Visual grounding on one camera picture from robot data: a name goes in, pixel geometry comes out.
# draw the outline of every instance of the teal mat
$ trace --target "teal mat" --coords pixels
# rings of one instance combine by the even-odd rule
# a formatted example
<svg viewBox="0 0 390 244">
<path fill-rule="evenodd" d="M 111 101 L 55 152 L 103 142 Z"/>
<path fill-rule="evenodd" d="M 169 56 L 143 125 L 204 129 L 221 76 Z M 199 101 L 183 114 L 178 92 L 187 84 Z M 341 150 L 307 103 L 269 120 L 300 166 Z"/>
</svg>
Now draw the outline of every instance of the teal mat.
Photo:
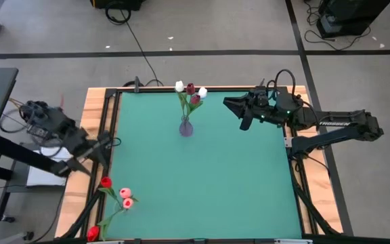
<svg viewBox="0 0 390 244">
<path fill-rule="evenodd" d="M 175 93 L 122 94 L 110 177 L 139 199 L 114 217 L 109 239 L 300 239 L 281 128 L 254 120 L 248 131 L 210 92 L 181 137 Z M 114 212 L 106 199 L 105 218 Z"/>
</svg>

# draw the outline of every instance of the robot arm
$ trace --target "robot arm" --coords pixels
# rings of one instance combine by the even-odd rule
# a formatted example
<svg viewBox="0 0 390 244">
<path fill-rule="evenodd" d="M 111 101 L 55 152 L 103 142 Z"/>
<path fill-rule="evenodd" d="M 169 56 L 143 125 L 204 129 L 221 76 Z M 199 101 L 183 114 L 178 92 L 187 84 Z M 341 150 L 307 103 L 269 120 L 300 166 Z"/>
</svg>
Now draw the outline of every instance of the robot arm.
<svg viewBox="0 0 390 244">
<path fill-rule="evenodd" d="M 383 135 L 376 117 L 365 110 L 353 112 L 314 111 L 303 107 L 300 95 L 288 93 L 285 87 L 278 89 L 256 86 L 247 95 L 239 98 L 224 98 L 223 103 L 242 119 L 240 129 L 248 130 L 252 120 L 267 121 L 277 126 L 302 130 L 314 125 L 342 127 L 341 129 L 311 138 L 298 136 L 291 140 L 292 156 L 307 154 L 313 149 L 345 140 L 374 141 Z"/>
</svg>

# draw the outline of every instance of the concrete floor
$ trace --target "concrete floor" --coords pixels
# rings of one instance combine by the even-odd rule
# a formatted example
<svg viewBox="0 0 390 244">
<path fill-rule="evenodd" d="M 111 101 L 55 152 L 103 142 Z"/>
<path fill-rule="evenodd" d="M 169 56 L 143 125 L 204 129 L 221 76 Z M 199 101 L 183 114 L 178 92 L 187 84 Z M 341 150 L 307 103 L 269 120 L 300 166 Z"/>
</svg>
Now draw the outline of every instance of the concrete floor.
<svg viewBox="0 0 390 244">
<path fill-rule="evenodd" d="M 292 1 L 301 34 L 307 6 Z M 0 54 L 66 52 L 137 52 L 127 26 L 114 26 L 102 10 L 85 0 L 7 0 L 0 19 Z M 297 50 L 283 0 L 148 0 L 130 20 L 144 51 L 282 49 Z M 351 49 L 390 49 L 390 5 L 374 21 L 373 32 Z M 329 50 L 303 42 L 305 49 Z M 344 37 L 337 44 L 347 44 Z M 299 56 L 178 56 L 149 58 L 165 85 L 178 80 L 199 85 L 254 85 L 291 69 L 299 85 L 307 85 Z M 356 236 L 390 238 L 390 56 L 308 56 L 324 110 L 365 108 L 379 119 L 385 135 L 376 142 L 349 141 L 333 152 L 351 225 Z M 44 100 L 81 118 L 88 87 L 120 86 L 139 76 L 152 79 L 143 58 L 38 58 L 0 60 L 0 67 L 20 72 L 12 97 Z M 282 84 L 290 85 L 284 76 Z M 27 142 L 23 134 L 7 135 Z M 2 160 L 3 167 L 10 161 Z M 22 230 L 44 233 L 56 212 L 61 192 L 12 195 L 0 222 L 0 238 Z M 52 239 L 54 229 L 44 238 Z"/>
</svg>

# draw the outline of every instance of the white tulip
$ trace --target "white tulip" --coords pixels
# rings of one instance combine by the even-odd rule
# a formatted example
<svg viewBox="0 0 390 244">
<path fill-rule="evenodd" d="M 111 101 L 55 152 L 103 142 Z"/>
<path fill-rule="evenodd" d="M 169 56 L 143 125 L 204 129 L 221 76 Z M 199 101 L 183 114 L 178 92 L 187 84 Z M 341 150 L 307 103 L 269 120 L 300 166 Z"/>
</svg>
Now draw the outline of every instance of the white tulip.
<svg viewBox="0 0 390 244">
<path fill-rule="evenodd" d="M 175 91 L 182 92 L 184 90 L 184 84 L 183 81 L 177 81 L 175 83 Z"/>
<path fill-rule="evenodd" d="M 207 89 L 205 87 L 201 87 L 198 90 L 198 95 L 201 97 L 201 99 L 207 97 Z"/>
</svg>

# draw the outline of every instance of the purple vase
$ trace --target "purple vase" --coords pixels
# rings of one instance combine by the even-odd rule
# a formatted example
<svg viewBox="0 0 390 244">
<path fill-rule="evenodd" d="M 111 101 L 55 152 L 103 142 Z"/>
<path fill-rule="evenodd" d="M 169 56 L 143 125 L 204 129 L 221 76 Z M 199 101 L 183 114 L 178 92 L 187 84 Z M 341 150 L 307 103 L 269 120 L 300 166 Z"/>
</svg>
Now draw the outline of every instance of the purple vase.
<svg viewBox="0 0 390 244">
<path fill-rule="evenodd" d="M 194 127 L 189 122 L 189 117 L 183 116 L 181 118 L 181 124 L 180 124 L 180 134 L 184 137 L 189 137 L 194 132 Z"/>
</svg>

